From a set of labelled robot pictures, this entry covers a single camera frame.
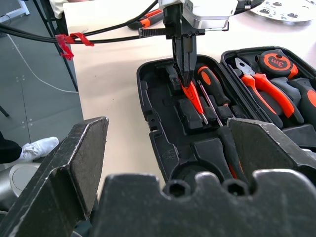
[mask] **metal plate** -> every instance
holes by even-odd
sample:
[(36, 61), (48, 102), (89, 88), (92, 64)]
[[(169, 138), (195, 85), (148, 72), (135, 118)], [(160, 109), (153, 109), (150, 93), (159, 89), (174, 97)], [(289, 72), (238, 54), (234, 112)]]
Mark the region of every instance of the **metal plate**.
[(251, 11), (278, 21), (311, 21), (316, 17), (316, 0), (265, 0)]

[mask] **orange screwdriver handle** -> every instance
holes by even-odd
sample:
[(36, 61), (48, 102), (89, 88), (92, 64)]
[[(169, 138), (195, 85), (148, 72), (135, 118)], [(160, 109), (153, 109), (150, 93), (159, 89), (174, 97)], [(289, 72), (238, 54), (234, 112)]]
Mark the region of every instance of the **orange screwdriver handle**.
[(272, 122), (278, 127), (283, 127), (283, 122), (279, 118), (279, 116), (276, 114), (276, 112), (271, 108), (271, 106), (262, 98), (262, 96), (257, 91), (256, 85), (255, 85), (255, 79), (251, 75), (244, 75), (241, 78), (242, 82), (245, 84), (245, 86), (250, 91), (252, 97), (257, 102), (257, 104), (266, 112), (266, 114), (269, 116), (269, 118), (272, 120)]
[(281, 106), (285, 116), (288, 119), (298, 124), (304, 123), (304, 119), (293, 101), (291, 101), (291, 99), (289, 99), (280, 89), (273, 85), (267, 79), (267, 76), (265, 74), (256, 73), (254, 78), (256, 80), (256, 88), (265, 91), (266, 93), (271, 95), (272, 98), (274, 98), (275, 101), (277, 101), (278, 104)]
[(187, 98), (191, 101), (194, 108), (197, 110), (199, 114), (204, 114), (204, 109), (202, 103), (199, 99), (198, 92), (196, 87), (194, 86), (193, 82), (190, 83), (188, 88), (185, 88), (182, 83), (180, 82), (182, 90)]

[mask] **gray floor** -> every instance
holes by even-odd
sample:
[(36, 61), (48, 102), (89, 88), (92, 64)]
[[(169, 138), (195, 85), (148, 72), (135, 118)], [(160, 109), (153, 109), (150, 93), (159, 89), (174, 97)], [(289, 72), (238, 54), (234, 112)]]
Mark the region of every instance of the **gray floor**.
[[(32, 1), (26, 1), (29, 16), (14, 18), (11, 26), (49, 36)], [(16, 0), (1, 1), (0, 15), (18, 8)], [(34, 73), (63, 90), (74, 91), (64, 61), (51, 43), (12, 37)], [(8, 37), (0, 38), (0, 105), (10, 114), (0, 113), (0, 131), (20, 145), (57, 136), (65, 138), (75, 123), (82, 121), (78, 94), (65, 93), (37, 80)]]

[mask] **tool case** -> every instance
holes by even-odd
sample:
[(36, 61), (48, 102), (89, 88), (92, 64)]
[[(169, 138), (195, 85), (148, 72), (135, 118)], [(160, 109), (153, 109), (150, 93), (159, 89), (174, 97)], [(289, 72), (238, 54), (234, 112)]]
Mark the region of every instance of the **tool case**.
[[(233, 117), (232, 114), (236, 118), (272, 122), (238, 77), (234, 70), (234, 61), (236, 57), (241, 58), (257, 72), (260, 68), (256, 63), (256, 57), (265, 51), (276, 49), (281, 49), (298, 67), (299, 77), (309, 79), (316, 88), (316, 70), (293, 52), (282, 47), (268, 46), (227, 51), (222, 55), (221, 63), (211, 57), (198, 55), (197, 64), (205, 64), (213, 71), (225, 95), (232, 102), (229, 106), (218, 106), (214, 97), (209, 95), (224, 125), (228, 118)], [(194, 185), (195, 175), (202, 171), (214, 173), (220, 182), (233, 177), (223, 154), (223, 144), (218, 138), (219, 124), (215, 114), (199, 91), (209, 124), (203, 123), (181, 89), (172, 59), (142, 65), (137, 71), (137, 84), (141, 109), (148, 122), (150, 140), (165, 181), (181, 179)], [(272, 97), (260, 93), (282, 119), (282, 131), (301, 148), (316, 152), (316, 133), (313, 126), (307, 123), (293, 124), (282, 115), (282, 109)]]

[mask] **orange tape measure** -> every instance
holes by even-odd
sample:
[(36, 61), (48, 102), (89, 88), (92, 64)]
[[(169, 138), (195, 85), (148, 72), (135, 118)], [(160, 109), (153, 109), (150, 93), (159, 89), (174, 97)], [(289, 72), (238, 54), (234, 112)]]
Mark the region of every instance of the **orange tape measure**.
[(292, 63), (281, 49), (262, 53), (258, 59), (261, 71), (269, 78), (287, 77), (292, 79), (298, 74), (297, 66)]

